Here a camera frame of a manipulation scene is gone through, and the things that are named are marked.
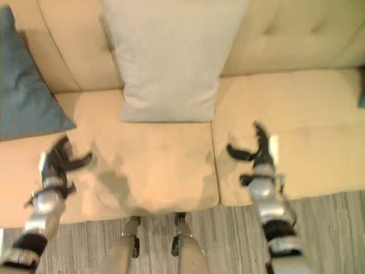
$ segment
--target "blue pillow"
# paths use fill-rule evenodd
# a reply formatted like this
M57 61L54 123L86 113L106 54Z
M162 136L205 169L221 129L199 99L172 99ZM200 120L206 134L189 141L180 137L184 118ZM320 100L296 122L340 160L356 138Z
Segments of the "blue pillow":
M11 8L0 7L0 140L74 128L15 29Z

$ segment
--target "white pillow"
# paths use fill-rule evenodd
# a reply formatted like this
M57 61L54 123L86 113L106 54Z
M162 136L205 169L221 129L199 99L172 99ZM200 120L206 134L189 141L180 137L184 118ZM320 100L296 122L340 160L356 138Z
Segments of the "white pillow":
M219 75L248 0L104 0L126 122L214 119Z

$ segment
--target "tufted back cushion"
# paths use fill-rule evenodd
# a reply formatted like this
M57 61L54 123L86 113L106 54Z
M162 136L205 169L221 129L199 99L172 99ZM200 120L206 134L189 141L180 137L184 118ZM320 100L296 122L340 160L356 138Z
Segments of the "tufted back cushion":
M0 3L12 7L53 93L122 87L99 0ZM223 75L364 63L364 0L252 0Z

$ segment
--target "gray carpet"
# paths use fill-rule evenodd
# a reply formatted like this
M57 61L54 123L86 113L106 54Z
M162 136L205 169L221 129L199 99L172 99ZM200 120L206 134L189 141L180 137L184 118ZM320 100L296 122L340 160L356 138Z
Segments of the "gray carpet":
M298 214L297 230L318 274L365 273L365 191L291 202ZM97 273L98 264L118 239L126 220L61 226L48 245L39 274ZM188 215L191 229L205 250L212 274L265 274L267 253L253 207L216 207ZM20 234L5 230L5 246ZM140 257L131 274L177 273L170 255L175 235L173 216L142 220Z

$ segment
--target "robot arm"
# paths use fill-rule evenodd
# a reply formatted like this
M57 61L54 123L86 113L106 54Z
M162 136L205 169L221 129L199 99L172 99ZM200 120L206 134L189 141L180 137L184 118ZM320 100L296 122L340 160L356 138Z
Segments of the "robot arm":
M282 197L277 193L269 138L259 124L256 123L255 128L258 138L258 151L255 154L234 149L231 145L227 146L227 151L237 160L253 161L253 173L241 175L240 183L250 192L269 246L267 274L310 274L301 240L293 228L293 212L285 207Z
M66 173L85 166L92 159L89 153L71 161L71 155L70 140L65 136L42 157L39 169L43 187L26 203L26 206L34 206L33 212L26 222L24 234L2 259L0 274L34 273L36 270L48 241L56 234L68 195L76 191L73 183L69 186Z

